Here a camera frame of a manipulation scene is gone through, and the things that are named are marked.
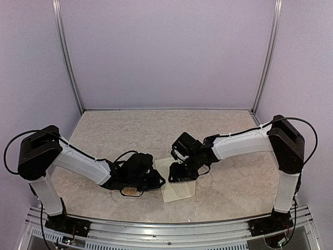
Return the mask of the round seal sticker sheet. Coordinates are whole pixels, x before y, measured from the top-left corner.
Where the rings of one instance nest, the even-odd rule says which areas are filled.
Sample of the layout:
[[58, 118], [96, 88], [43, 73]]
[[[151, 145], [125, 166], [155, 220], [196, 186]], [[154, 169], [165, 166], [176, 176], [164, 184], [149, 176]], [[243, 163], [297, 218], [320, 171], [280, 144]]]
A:
[[137, 196], [137, 188], [134, 187], [125, 187], [122, 191], [121, 194], [123, 196]]

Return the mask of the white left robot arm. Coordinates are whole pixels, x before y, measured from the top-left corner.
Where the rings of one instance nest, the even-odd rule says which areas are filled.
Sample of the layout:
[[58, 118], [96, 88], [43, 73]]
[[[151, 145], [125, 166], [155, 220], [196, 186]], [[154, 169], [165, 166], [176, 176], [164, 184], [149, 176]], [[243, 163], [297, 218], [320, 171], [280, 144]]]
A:
[[20, 145], [18, 174], [28, 181], [46, 213], [52, 216], [53, 224], [63, 232], [72, 228], [73, 221], [65, 214], [64, 202], [52, 184], [48, 174], [51, 166], [72, 171], [112, 191], [135, 188], [144, 193], [165, 184], [165, 179], [153, 167], [151, 154], [130, 151], [127, 160], [109, 161], [77, 149], [59, 134], [56, 126], [26, 134], [28, 137]]

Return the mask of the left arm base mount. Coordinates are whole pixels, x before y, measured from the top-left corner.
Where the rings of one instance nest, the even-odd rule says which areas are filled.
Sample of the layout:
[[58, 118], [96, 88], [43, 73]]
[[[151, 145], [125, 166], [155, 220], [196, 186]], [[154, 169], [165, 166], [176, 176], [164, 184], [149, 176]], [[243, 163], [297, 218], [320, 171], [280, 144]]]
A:
[[47, 216], [45, 227], [54, 231], [81, 236], [86, 238], [89, 233], [91, 222], [85, 219], [73, 218], [67, 214]]

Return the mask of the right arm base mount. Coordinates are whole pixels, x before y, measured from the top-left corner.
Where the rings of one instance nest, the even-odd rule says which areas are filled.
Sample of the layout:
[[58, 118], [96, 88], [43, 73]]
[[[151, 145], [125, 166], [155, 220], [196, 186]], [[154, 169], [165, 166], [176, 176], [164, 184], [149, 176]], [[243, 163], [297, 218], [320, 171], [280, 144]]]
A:
[[294, 229], [295, 227], [290, 210], [284, 213], [278, 212], [275, 208], [272, 209], [271, 214], [267, 217], [249, 220], [248, 225], [251, 236], [269, 234], [288, 228]]

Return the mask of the cream paper envelope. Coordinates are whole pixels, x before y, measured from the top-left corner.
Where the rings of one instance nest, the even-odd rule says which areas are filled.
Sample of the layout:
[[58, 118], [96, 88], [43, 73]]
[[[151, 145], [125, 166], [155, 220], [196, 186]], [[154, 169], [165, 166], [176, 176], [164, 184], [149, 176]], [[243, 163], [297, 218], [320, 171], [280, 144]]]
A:
[[191, 198], [196, 194], [195, 181], [169, 183], [169, 167], [175, 162], [173, 158], [155, 160], [157, 171], [165, 179], [165, 184], [160, 188], [164, 203]]

